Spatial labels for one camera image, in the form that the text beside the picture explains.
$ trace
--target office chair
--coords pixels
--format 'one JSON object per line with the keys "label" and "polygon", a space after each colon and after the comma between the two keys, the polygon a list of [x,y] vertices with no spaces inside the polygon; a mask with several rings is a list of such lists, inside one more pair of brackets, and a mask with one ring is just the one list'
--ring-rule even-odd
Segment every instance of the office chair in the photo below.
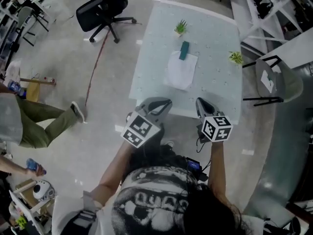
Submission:
{"label": "office chair", "polygon": [[112,28],[112,23],[132,20],[132,23],[137,23],[137,20],[131,17],[116,18],[115,16],[122,13],[127,7],[128,0],[90,0],[76,10],[76,16],[79,25],[84,32],[96,29],[89,38],[91,43],[94,43],[94,37],[105,27],[108,26],[113,34],[114,42],[118,43],[119,38]]}

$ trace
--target succulent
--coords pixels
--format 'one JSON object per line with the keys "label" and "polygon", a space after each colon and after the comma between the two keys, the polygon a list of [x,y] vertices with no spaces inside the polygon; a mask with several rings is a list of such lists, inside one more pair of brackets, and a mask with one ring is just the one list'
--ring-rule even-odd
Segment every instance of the succulent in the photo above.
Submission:
{"label": "succulent", "polygon": [[175,27],[175,30],[178,34],[186,32],[187,23],[185,20],[181,20]]}
{"label": "succulent", "polygon": [[238,65],[242,65],[244,63],[243,56],[241,55],[239,51],[230,52],[230,53],[231,53],[231,55],[229,56],[230,61]]}

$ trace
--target hand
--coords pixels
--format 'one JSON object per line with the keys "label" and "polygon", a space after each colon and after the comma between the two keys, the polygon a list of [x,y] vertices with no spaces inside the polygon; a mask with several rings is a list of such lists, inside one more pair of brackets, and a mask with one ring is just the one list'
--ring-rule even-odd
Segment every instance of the hand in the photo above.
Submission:
{"label": "hand", "polygon": [[26,169],[26,175],[29,175],[29,176],[40,177],[40,176],[44,176],[44,174],[45,174],[44,168],[41,166],[41,164],[37,166],[36,171],[33,171],[31,169]]}

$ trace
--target water bottle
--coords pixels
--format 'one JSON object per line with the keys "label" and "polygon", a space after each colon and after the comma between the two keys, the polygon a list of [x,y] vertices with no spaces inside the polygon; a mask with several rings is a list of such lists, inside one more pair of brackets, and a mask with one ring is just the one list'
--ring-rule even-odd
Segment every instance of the water bottle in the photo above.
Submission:
{"label": "water bottle", "polygon": [[17,93],[21,98],[26,98],[26,90],[20,86],[18,82],[10,80],[8,83],[8,89]]}
{"label": "water bottle", "polygon": [[27,161],[26,161],[26,167],[27,167],[27,169],[30,169],[30,170],[33,170],[33,171],[37,171],[37,167],[38,167],[38,163],[35,161],[35,160],[33,160],[33,159],[27,159]]}

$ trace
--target shoe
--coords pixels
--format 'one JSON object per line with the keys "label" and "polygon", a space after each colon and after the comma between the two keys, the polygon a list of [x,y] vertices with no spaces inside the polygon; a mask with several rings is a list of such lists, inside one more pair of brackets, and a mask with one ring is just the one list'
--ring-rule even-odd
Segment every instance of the shoe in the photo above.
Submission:
{"label": "shoe", "polygon": [[87,122],[85,122],[85,115],[83,114],[82,110],[79,108],[79,106],[76,102],[73,101],[71,103],[71,108],[74,111],[77,118],[80,120],[80,122],[87,123]]}

